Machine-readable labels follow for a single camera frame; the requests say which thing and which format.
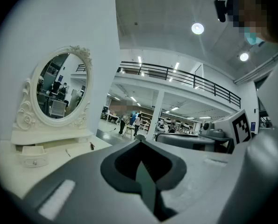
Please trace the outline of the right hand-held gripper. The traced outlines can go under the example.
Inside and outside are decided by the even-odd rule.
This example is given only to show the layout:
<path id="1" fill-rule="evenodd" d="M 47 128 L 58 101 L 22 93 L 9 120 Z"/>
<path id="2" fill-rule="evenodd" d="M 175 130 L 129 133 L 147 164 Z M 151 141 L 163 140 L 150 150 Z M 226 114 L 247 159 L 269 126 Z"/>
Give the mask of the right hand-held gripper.
<path id="1" fill-rule="evenodd" d="M 252 139 L 247 114 L 240 110 L 214 122 L 205 122 L 196 135 L 158 133 L 155 141 L 200 151 L 231 154 L 236 145 Z"/>

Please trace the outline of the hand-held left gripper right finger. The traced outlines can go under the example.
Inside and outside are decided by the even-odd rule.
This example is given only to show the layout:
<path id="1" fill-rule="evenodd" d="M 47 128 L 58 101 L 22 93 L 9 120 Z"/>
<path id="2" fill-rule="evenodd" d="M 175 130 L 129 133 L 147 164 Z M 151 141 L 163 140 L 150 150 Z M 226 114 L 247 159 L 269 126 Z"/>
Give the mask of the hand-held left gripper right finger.
<path id="1" fill-rule="evenodd" d="M 242 169 L 248 143 L 235 147 L 232 154 L 197 151 L 149 141 L 180 157 L 187 167 L 181 182 L 161 192 L 166 207 L 177 212 L 165 224 L 216 224 Z"/>

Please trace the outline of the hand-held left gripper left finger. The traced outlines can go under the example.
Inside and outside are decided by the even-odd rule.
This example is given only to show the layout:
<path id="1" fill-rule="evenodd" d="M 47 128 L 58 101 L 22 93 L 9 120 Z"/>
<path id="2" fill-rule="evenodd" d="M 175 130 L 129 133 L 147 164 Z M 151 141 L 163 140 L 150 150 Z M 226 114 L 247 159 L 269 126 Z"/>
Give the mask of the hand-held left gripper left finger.
<path id="1" fill-rule="evenodd" d="M 126 144 L 117 144 L 79 155 L 50 173 L 29 190 L 23 200 L 37 210 L 60 183 L 75 187 L 54 220 L 56 224 L 157 224 L 138 194 L 112 188 L 101 175 L 104 158 Z"/>

